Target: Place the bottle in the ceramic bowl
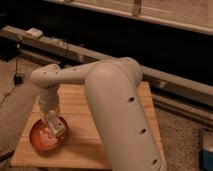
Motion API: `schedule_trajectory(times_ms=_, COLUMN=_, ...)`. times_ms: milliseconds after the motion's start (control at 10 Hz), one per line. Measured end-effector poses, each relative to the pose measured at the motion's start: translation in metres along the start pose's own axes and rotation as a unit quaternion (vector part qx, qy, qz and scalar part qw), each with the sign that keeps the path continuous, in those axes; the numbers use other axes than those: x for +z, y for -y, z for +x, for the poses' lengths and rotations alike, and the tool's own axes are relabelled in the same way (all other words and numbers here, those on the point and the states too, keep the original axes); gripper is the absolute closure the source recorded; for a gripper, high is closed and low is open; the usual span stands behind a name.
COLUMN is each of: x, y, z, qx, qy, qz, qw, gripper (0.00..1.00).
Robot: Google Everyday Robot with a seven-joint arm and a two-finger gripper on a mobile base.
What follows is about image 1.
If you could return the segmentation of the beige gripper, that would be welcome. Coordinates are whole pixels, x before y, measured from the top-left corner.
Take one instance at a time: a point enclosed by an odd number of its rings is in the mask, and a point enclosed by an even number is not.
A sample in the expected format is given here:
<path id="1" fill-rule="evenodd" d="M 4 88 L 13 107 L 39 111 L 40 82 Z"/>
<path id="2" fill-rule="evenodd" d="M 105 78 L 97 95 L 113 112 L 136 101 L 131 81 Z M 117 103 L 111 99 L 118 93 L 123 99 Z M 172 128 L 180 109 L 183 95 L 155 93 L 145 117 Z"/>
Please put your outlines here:
<path id="1" fill-rule="evenodd" d="M 41 89 L 38 97 L 41 112 L 41 120 L 47 124 L 47 116 L 50 110 L 54 110 L 55 115 L 60 118 L 59 96 L 54 90 Z"/>

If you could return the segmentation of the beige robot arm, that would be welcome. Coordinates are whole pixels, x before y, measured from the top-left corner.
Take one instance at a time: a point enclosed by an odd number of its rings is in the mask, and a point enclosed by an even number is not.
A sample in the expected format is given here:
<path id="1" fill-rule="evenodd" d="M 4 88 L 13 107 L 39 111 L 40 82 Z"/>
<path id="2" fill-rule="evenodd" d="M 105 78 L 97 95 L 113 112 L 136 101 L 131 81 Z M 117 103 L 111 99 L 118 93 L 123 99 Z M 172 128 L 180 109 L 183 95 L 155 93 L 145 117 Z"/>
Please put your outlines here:
<path id="1" fill-rule="evenodd" d="M 167 171 L 137 92 L 142 75 L 140 64 L 125 57 L 65 69 L 50 64 L 34 70 L 31 81 L 39 88 L 41 118 L 54 136 L 65 132 L 58 116 L 59 86 L 83 84 L 112 170 Z"/>

